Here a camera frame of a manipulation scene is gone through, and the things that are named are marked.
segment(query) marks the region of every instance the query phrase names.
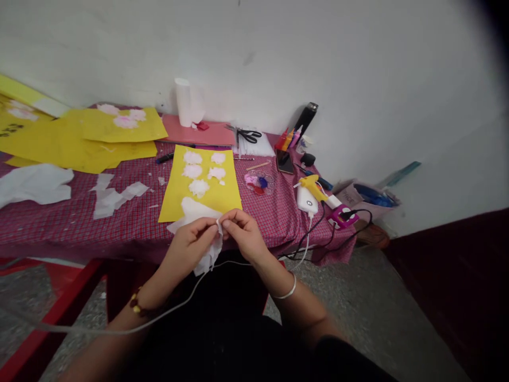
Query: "wall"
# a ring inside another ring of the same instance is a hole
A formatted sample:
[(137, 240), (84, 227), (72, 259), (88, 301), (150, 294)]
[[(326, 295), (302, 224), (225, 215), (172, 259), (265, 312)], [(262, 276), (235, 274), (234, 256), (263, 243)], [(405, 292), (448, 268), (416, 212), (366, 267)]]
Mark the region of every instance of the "wall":
[(318, 103), (309, 135), (331, 182), (375, 183), (507, 105), (488, 32), (464, 1), (5, 3), (0, 72), (74, 107), (175, 112), (181, 76), (203, 87), (207, 118), (280, 133)]
[(430, 157), (393, 191), (404, 205), (383, 221), (399, 236), (509, 207), (509, 116)]

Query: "wooden stick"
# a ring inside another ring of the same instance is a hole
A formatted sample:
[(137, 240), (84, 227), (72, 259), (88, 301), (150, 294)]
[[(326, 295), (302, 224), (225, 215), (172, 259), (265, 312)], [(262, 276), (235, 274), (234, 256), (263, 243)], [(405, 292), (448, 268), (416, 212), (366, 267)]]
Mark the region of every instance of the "wooden stick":
[(255, 168), (258, 168), (258, 167), (262, 167), (262, 166), (266, 166), (270, 164), (270, 161), (269, 162), (266, 162), (266, 163), (262, 163), (262, 164), (258, 164), (256, 166), (253, 166), (253, 167), (250, 167), (250, 168), (246, 168), (246, 171), (249, 171), (249, 170), (254, 170)]

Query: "pink paper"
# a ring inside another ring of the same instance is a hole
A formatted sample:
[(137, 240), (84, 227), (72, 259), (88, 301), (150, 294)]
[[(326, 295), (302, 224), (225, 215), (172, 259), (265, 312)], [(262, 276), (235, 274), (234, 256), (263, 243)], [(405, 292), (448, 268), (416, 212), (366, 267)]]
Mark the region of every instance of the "pink paper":
[(235, 144), (233, 131), (224, 127), (227, 125), (226, 123), (208, 121), (204, 121), (204, 123), (209, 126), (207, 130), (194, 130), (190, 127), (181, 126), (179, 116), (165, 114), (163, 116), (163, 125), (166, 128), (168, 137), (160, 141), (206, 144), (211, 146), (233, 146)]

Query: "white power bank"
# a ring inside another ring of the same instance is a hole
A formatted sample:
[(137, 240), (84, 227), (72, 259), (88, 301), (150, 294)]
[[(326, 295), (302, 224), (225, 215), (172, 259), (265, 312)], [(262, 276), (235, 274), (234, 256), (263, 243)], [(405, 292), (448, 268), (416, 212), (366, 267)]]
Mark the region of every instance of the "white power bank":
[(297, 187), (297, 207), (308, 214), (318, 213), (318, 201), (307, 188), (302, 186)]

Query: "black plug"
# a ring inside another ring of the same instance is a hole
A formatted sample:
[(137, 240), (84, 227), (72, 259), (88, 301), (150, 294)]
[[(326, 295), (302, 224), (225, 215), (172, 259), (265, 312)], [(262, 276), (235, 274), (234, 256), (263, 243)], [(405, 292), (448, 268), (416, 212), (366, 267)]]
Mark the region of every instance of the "black plug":
[(343, 219), (343, 221), (348, 221), (353, 215), (357, 213), (357, 210), (348, 211), (348, 212), (341, 212), (339, 214), (339, 217)]

